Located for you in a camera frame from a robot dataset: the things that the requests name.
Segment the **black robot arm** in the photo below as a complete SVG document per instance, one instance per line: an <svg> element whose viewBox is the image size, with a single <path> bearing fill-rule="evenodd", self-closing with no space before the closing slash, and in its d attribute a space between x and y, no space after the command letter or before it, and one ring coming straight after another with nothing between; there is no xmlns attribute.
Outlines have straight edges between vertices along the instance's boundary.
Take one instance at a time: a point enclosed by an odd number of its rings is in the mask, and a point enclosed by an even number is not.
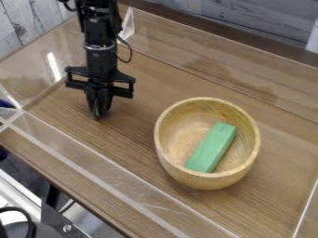
<svg viewBox="0 0 318 238"><path fill-rule="evenodd" d="M84 34L86 65L67 66L66 86L86 94L92 116L100 118L110 111L114 97L132 98L135 78L118 69L118 62L130 63L132 49L119 36L122 18L116 0L58 0L70 12L78 13Z"/></svg>

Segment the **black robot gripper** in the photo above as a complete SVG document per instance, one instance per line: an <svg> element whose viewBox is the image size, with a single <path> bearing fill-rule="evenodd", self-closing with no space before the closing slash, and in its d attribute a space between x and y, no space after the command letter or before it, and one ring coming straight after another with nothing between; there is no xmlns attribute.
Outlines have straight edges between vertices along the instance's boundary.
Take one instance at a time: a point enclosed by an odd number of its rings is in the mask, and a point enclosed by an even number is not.
<svg viewBox="0 0 318 238"><path fill-rule="evenodd" d="M110 111L114 96L132 98L135 79L118 69L116 45L86 45L84 49L87 65L64 69L66 86L86 92L90 112L98 119Z"/></svg>

